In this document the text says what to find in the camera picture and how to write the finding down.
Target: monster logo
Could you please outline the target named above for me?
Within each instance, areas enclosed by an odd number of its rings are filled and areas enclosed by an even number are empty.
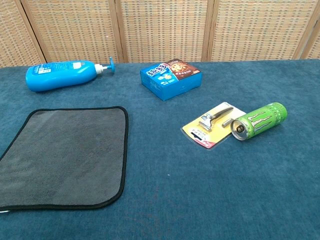
[[[256,119],[256,117],[258,117],[258,116],[260,116],[262,114],[265,114],[265,113],[266,112],[263,111],[263,112],[257,113],[256,115],[248,117],[248,120],[251,122],[251,125],[253,127],[254,133],[256,133],[257,131],[263,129],[265,126],[268,126],[269,124],[271,124],[272,121],[267,122],[267,120],[272,117],[271,115],[270,116],[266,116],[264,118]]]

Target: wicker panel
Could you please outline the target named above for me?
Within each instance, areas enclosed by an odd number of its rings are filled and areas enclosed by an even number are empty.
[[[320,59],[320,32],[308,54],[308,59]]]
[[[207,0],[121,0],[128,61],[200,61]]]
[[[292,59],[317,0],[220,0],[212,61]]]
[[[0,23],[0,68],[39,64],[41,59],[13,0],[1,1]]]
[[[116,41],[107,0],[27,0],[32,26],[50,62],[118,61]]]

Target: monster energy can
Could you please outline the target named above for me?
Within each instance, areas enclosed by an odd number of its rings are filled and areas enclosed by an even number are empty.
[[[273,102],[235,119],[231,131],[236,139],[246,140],[282,123],[287,115],[282,104]]]

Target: teal carpet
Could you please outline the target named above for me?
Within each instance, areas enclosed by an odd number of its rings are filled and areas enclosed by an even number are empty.
[[[141,85],[146,63],[117,64],[114,75],[45,93],[28,90],[27,67],[0,69],[1,153],[35,109],[123,106],[129,117],[125,187],[115,203],[0,213],[0,239],[320,239],[320,60],[194,65],[202,86],[164,102]],[[180,128],[221,102],[245,112],[279,102],[288,118],[207,151]]]

